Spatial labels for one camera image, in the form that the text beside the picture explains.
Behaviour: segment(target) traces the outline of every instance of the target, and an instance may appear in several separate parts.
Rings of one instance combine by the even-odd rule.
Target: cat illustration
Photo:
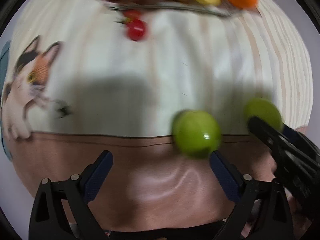
[[[26,139],[31,128],[26,120],[27,110],[34,104],[45,107],[44,96],[50,67],[57,57],[61,42],[52,44],[44,53],[37,50],[40,36],[36,37],[23,51],[14,68],[13,81],[4,88],[2,125],[4,135]]]

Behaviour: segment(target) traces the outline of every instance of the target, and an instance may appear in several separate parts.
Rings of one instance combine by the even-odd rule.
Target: cherry tomato
[[[126,18],[134,20],[134,19],[140,19],[141,15],[142,15],[142,12],[140,12],[138,10],[127,10],[127,11],[123,12],[123,15]]]
[[[133,41],[139,41],[146,34],[146,23],[135,19],[127,24],[127,36]]]

